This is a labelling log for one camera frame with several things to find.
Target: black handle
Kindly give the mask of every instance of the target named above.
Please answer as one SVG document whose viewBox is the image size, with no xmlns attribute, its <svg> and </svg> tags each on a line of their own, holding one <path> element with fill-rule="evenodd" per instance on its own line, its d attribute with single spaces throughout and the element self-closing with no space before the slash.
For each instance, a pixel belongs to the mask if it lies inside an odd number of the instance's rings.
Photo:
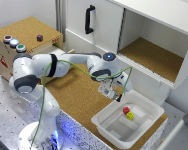
<svg viewBox="0 0 188 150">
<path fill-rule="evenodd" d="M 92 33 L 94 30 L 90 28 L 90 11 L 95 10 L 95 7 L 90 5 L 90 8 L 86 10 L 86 23 L 85 23 L 85 31 L 86 34 Z"/>
</svg>

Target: yellow toy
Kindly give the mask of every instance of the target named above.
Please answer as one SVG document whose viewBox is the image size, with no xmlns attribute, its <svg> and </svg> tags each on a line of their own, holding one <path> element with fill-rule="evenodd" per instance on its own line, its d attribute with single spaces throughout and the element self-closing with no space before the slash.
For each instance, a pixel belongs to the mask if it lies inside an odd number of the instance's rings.
<svg viewBox="0 0 188 150">
<path fill-rule="evenodd" d="M 128 112 L 126 117 L 127 119 L 132 120 L 134 118 L 134 114 L 132 112 Z"/>
</svg>

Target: cork surface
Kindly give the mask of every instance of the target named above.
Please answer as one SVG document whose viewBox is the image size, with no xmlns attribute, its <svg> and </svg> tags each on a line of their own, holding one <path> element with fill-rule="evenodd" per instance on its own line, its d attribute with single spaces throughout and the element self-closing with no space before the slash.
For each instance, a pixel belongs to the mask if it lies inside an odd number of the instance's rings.
<svg viewBox="0 0 188 150">
<path fill-rule="evenodd" d="M 119 53 L 172 82 L 175 82 L 184 60 L 143 38 L 138 38 Z"/>
<path fill-rule="evenodd" d="M 62 34 L 34 17 L 29 17 L 11 25 L 0 28 L 0 41 L 6 35 L 18 39 L 27 50 L 36 48 Z M 43 41 L 37 41 L 37 35 L 43 35 Z"/>
<path fill-rule="evenodd" d="M 85 65 L 78 66 L 87 70 Z M 91 122 L 94 115 L 112 102 L 98 92 L 99 85 L 99 82 L 92 81 L 89 76 L 80 70 L 72 68 L 66 76 L 54 79 L 47 83 L 46 87 L 57 99 L 62 110 L 114 150 L 117 150 L 118 148 L 99 134 L 96 126 Z M 130 150 L 140 149 L 166 119 L 167 115 L 161 116 Z"/>
</svg>

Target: robotic arm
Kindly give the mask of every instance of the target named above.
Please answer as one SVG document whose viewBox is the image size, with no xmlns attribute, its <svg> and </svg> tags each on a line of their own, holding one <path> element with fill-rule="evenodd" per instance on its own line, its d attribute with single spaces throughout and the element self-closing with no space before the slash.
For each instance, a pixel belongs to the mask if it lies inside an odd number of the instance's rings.
<svg viewBox="0 0 188 150">
<path fill-rule="evenodd" d="M 42 105 L 43 86 L 38 85 L 39 78 L 45 75 L 46 68 L 47 77 L 63 77 L 70 69 L 70 64 L 85 64 L 89 73 L 96 77 L 108 77 L 121 71 L 119 61 L 115 54 L 105 53 L 103 57 L 97 53 L 88 54 L 37 54 L 33 57 L 25 52 L 18 53 L 13 62 L 13 77 L 10 79 L 9 85 L 14 92 L 28 101 L 35 101 Z M 91 77 L 92 80 L 101 82 L 98 91 L 108 98 L 115 99 L 117 92 L 112 88 L 112 84 L 124 87 L 128 75 L 125 72 L 108 79 L 99 79 Z M 132 89 L 131 82 L 126 85 L 125 91 Z M 41 148 L 43 141 L 56 131 L 55 117 L 59 114 L 60 107 L 53 95 L 46 89 L 45 104 L 43 108 L 43 119 L 40 124 L 37 136 L 35 138 L 34 147 Z M 29 137 L 31 141 L 36 133 L 36 129 Z"/>
</svg>

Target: green cable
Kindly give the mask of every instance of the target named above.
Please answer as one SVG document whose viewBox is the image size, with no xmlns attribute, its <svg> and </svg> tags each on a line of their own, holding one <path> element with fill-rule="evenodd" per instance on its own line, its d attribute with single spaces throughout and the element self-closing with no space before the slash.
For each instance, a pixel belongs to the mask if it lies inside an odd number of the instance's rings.
<svg viewBox="0 0 188 150">
<path fill-rule="evenodd" d="M 126 85 L 127 85 L 127 83 L 128 83 L 129 77 L 130 77 L 131 72 L 132 72 L 132 67 L 128 67 L 128 68 L 125 68 L 125 69 L 123 69 L 122 71 L 120 71 L 120 72 L 118 72 L 118 73 L 116 73 L 116 74 L 114 74 L 114 75 L 112 75 L 112 76 L 108 76 L 108 77 L 96 77 L 96 76 L 93 76 L 93 75 L 89 74 L 88 72 L 84 71 L 83 69 L 81 69 L 80 67 L 78 67 L 77 65 L 75 65 L 75 64 L 73 64 L 73 63 L 71 63 L 71 62 L 69 62 L 69 61 L 66 61 L 66 60 L 58 60 L 58 61 L 62 61 L 62 62 L 69 63 L 69 64 L 73 65 L 74 67 L 76 67 L 77 69 L 79 69 L 79 70 L 81 70 L 82 72 L 84 72 L 85 74 L 87 74 L 87 75 L 89 75 L 89 76 L 91 76 L 91 77 L 93 77 L 93 78 L 98 78 L 98 79 L 107 79 L 107 78 L 111 78 L 111 77 L 114 77 L 114 76 L 119 75 L 120 73 L 124 72 L 124 71 L 127 70 L 127 69 L 130 69 L 130 72 L 129 72 L 127 81 L 125 82 L 125 85 L 124 85 L 124 87 L 123 87 L 123 90 L 122 90 L 121 95 L 122 95 L 122 94 L 124 93 L 124 91 L 125 91 L 125 87 L 126 87 Z M 37 132 L 38 132 L 38 129 L 39 129 L 39 126 L 40 126 L 40 122 L 41 122 L 41 116 L 42 116 L 42 113 L 43 113 L 43 106 L 44 106 L 44 102 L 45 102 L 45 77 L 46 77 L 48 68 L 51 66 L 51 64 L 52 64 L 52 63 L 49 63 L 48 66 L 47 66 L 47 68 L 46 68 L 46 70 L 45 70 L 45 75 L 44 75 L 44 80 L 43 80 L 43 103 L 42 103 L 42 106 L 41 106 L 41 112 L 40 112 L 40 117 L 39 117 L 38 128 L 36 129 L 36 133 L 35 133 L 34 138 L 33 138 L 33 140 L 32 140 L 30 150 L 31 150 L 32 145 L 33 145 L 33 143 L 34 143 L 34 140 L 35 140 L 35 138 L 36 138 L 36 135 L 37 135 Z"/>
</svg>

